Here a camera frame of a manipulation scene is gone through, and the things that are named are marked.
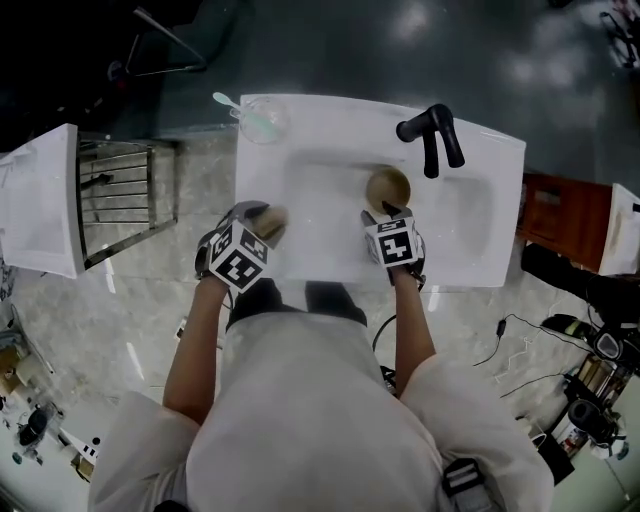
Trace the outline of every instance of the white shirt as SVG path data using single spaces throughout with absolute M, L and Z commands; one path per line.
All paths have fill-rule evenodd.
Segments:
M 121 401 L 90 510 L 451 510 L 442 472 L 473 457 L 506 510 L 544 511 L 551 472 L 471 368 L 424 361 L 388 393 L 364 328 L 267 313 L 229 329 L 204 425 L 142 395 Z

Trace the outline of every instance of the dark floor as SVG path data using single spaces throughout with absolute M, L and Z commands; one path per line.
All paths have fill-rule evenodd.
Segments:
M 158 136 L 231 122 L 214 91 L 442 102 L 526 141 L 532 170 L 640 194 L 638 118 L 603 9 L 607 1 L 555 10 L 546 0 L 205 0 L 179 30 L 212 59 L 208 69 L 138 79 L 100 128 Z

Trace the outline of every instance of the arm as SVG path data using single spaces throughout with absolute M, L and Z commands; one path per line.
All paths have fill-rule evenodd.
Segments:
M 218 317 L 227 285 L 205 277 L 196 287 L 189 319 L 173 359 L 162 405 L 202 425 L 213 405 Z
M 409 377 L 436 353 L 422 309 L 418 282 L 404 267 L 391 270 L 396 289 L 396 391 L 402 395 Z

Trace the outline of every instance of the black faucet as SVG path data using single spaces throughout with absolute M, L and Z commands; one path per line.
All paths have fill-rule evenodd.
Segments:
M 434 105 L 419 116 L 409 121 L 403 121 L 396 126 L 396 135 L 402 142 L 413 142 L 418 137 L 422 137 L 424 141 L 424 175 L 430 179 L 440 175 L 436 132 L 440 132 L 442 135 L 449 167 L 462 167 L 464 155 L 453 128 L 453 115 L 445 105 Z

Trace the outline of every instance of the chair leg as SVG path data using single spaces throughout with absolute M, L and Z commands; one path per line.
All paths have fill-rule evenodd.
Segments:
M 161 25 L 156 20 L 154 20 L 147 11 L 145 11 L 141 7 L 137 7 L 133 11 L 133 14 L 136 15 L 141 20 L 143 20 L 146 23 L 148 23 L 149 25 L 151 25 L 153 28 L 155 28 L 158 32 L 160 32 L 163 36 L 165 36 L 171 42 L 173 42 L 173 43 L 177 44 L 178 46 L 180 46 L 181 48 L 184 48 L 185 50 L 187 50 L 189 53 L 191 53 L 196 58 L 197 62 L 194 63 L 194 64 L 187 64 L 187 65 L 184 65 L 184 66 L 174 66 L 174 67 L 169 67 L 169 68 L 161 69 L 161 70 L 157 70 L 157 71 L 147 71 L 147 72 L 144 72 L 144 73 L 134 73 L 134 72 L 131 71 L 131 62 L 133 61 L 133 58 L 135 57 L 135 54 L 136 54 L 136 52 L 138 50 L 138 46 L 140 45 L 140 39 L 142 38 L 141 34 L 137 34 L 136 38 L 133 41 L 133 45 L 131 46 L 131 51 L 129 52 L 129 58 L 127 59 L 127 64 L 125 65 L 125 69 L 126 69 L 127 73 L 129 73 L 132 76 L 146 76 L 146 75 L 158 75 L 158 74 L 161 74 L 161 73 L 172 73 L 174 71 L 199 71 L 199 70 L 202 70 L 202 69 L 206 69 L 207 61 L 204 59 L 204 57 L 202 57 L 197 51 L 195 51 L 187 43 L 185 43 L 182 39 L 180 39 L 178 36 L 176 36 L 170 29 L 168 29 L 167 27 Z

